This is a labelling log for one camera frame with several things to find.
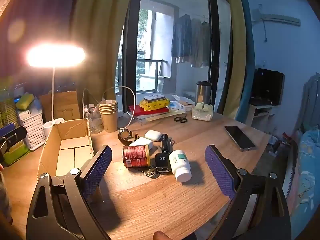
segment brown cardboard box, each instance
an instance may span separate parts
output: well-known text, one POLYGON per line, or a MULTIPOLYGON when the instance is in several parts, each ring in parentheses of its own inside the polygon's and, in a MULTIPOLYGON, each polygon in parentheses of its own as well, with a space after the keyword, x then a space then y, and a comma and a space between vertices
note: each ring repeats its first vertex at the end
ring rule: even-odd
MULTIPOLYGON (((51 120, 51 94, 40 96, 40 102, 44 108, 46 121, 51 120)), ((53 117, 63 118, 65 121, 80 119, 77 92, 55 93, 53 99, 53 117)))
POLYGON ((37 176, 44 172, 52 177, 64 176, 91 158, 93 147, 88 119, 55 124, 44 144, 37 176))

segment smartphone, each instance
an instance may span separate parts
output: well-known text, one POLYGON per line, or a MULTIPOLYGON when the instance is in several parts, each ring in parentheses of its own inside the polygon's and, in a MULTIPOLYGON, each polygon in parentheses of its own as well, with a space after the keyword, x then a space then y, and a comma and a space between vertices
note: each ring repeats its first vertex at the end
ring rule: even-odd
POLYGON ((254 143, 244 134, 244 132, 242 132, 239 127, 225 126, 224 128, 236 143, 240 151, 244 152, 256 149, 254 143))

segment white pill bottle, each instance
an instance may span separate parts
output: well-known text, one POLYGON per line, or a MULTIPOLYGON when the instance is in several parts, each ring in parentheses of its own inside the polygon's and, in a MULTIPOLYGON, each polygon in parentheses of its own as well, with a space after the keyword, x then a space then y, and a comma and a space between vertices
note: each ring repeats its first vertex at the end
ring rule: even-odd
POLYGON ((186 182, 191 179, 191 167, 186 154, 181 150, 176 150, 170 153, 169 161, 172 173, 175 175, 178 182, 186 182))

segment stack of paper cups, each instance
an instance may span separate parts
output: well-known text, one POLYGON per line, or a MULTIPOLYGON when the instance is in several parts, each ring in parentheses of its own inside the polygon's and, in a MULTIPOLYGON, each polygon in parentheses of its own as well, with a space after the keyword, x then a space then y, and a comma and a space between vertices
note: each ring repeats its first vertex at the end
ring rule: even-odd
POLYGON ((52 129, 52 126, 54 124, 58 124, 58 123, 61 123, 61 122, 64 122, 64 119, 63 118, 58 118, 58 119, 54 119, 53 121, 49 121, 49 122, 46 122, 44 125, 43 125, 43 129, 44 129, 44 133, 45 133, 45 137, 47 138, 49 136, 49 133, 52 129))
POLYGON ((116 100, 105 100, 99 103, 103 127, 106 132, 118 130, 118 102, 116 100))

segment red book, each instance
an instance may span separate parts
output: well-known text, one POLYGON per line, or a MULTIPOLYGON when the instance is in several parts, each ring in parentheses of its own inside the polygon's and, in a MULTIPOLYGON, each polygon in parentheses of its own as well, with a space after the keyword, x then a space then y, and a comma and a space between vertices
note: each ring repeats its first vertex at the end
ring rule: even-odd
MULTIPOLYGON (((129 106, 129 109, 130 109, 130 112, 133 113, 133 106, 129 106)), ((167 112, 169 112, 169 108, 167 107, 157 109, 157 110, 152 110, 152 111, 144 111, 142 107, 140 107, 139 105, 136 105, 136 109, 134 111, 133 116, 146 115, 146 114, 163 114, 167 112)))

